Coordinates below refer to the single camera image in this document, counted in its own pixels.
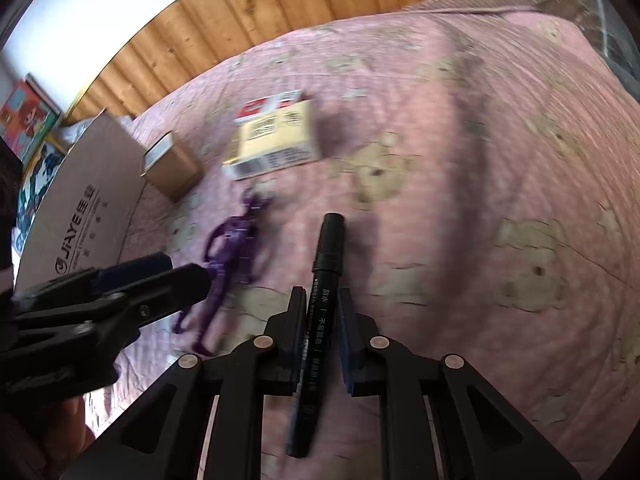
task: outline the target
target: pink blanket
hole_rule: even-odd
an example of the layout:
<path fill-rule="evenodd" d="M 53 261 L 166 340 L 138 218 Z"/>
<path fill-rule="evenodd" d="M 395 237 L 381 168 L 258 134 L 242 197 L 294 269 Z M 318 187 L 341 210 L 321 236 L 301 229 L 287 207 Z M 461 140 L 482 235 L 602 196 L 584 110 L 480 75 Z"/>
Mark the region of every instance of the pink blanket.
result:
<path fill-rule="evenodd" d="M 230 351 L 310 285 L 322 215 L 348 222 L 356 308 L 413 352 L 470 361 L 570 459 L 601 474 L 640 416 L 640 107 L 570 23 L 523 10 L 420 11 L 287 34 L 229 59 L 142 114 L 149 145 L 173 129 L 206 165 L 179 206 L 147 186 L 127 260 L 200 262 L 248 182 L 222 175 L 245 101 L 314 100 L 324 160 L 272 173 L 260 279 L 208 335 Z M 100 432 L 185 347 L 147 327 L 113 388 L 88 396 Z M 284 454 L 290 399 L 267 399 L 263 477 L 375 478 L 375 399 L 350 399 L 337 361 L 312 457 Z"/>

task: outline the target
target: silver screw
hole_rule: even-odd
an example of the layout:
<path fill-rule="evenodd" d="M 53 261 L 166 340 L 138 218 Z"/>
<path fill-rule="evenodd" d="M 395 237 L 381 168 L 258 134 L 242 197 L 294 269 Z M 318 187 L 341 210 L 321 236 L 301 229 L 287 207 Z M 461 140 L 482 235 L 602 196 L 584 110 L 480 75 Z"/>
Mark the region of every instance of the silver screw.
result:
<path fill-rule="evenodd" d="M 80 325 L 76 325 L 74 328 L 74 334 L 82 335 L 91 331 L 94 328 L 94 324 L 91 321 L 85 321 Z"/>
<path fill-rule="evenodd" d="M 369 341 L 369 344 L 373 346 L 373 348 L 382 350 L 383 348 L 386 348 L 389 346 L 389 339 L 387 339 L 384 336 L 377 335 L 371 338 L 371 341 Z"/>
<path fill-rule="evenodd" d="M 271 339 L 268 335 L 259 335 L 254 339 L 254 346 L 258 348 L 270 348 L 273 345 L 273 339 Z"/>
<path fill-rule="evenodd" d="M 198 364 L 198 357 L 193 354 L 185 354 L 178 359 L 180 368 L 193 368 Z"/>
<path fill-rule="evenodd" d="M 465 365 L 465 360 L 459 355 L 452 354 L 444 358 L 444 364 L 446 364 L 449 368 L 459 370 Z"/>

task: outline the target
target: wooden headboard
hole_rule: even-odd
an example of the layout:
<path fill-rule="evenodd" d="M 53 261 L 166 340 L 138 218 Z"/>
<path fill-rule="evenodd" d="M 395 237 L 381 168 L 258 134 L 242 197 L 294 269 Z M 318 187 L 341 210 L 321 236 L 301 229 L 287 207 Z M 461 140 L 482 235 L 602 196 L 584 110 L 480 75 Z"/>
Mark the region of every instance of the wooden headboard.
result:
<path fill-rule="evenodd" d="M 78 94 L 68 122 L 137 116 L 251 46 L 331 20 L 390 12 L 421 0 L 176 0 L 123 46 Z"/>

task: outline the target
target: purple action figure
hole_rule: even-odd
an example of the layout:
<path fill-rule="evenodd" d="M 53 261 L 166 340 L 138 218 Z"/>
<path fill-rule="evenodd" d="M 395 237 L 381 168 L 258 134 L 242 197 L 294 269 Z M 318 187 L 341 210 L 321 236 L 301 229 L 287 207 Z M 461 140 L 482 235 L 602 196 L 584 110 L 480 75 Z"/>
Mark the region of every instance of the purple action figure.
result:
<path fill-rule="evenodd" d="M 234 275 L 238 275 L 240 283 L 251 283 L 252 267 L 257 249 L 258 213 L 265 208 L 270 198 L 266 198 L 252 187 L 242 194 L 242 205 L 246 211 L 242 216 L 231 216 L 219 225 L 207 239 L 204 249 L 204 262 L 211 278 L 211 290 L 205 300 L 204 311 L 200 319 L 198 339 L 193 344 L 193 351 L 204 356 L 212 354 L 204 348 L 202 337 L 209 323 L 216 315 L 225 300 L 226 293 Z M 224 235 L 222 245 L 213 256 L 209 251 L 216 238 Z M 174 333 L 182 333 L 182 322 L 189 314 L 191 307 L 181 311 L 174 325 Z"/>

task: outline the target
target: black marker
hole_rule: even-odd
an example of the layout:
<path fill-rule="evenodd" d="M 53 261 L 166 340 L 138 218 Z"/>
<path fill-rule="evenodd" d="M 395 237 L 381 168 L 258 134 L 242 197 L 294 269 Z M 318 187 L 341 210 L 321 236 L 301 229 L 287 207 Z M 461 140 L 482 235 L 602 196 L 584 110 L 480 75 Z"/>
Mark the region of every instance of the black marker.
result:
<path fill-rule="evenodd" d="M 306 333 L 300 380 L 292 418 L 287 454 L 308 455 L 316 432 L 324 394 L 326 355 L 338 303 L 338 282 L 342 275 L 344 217 L 324 215 L 314 261 L 314 281 L 306 310 Z"/>

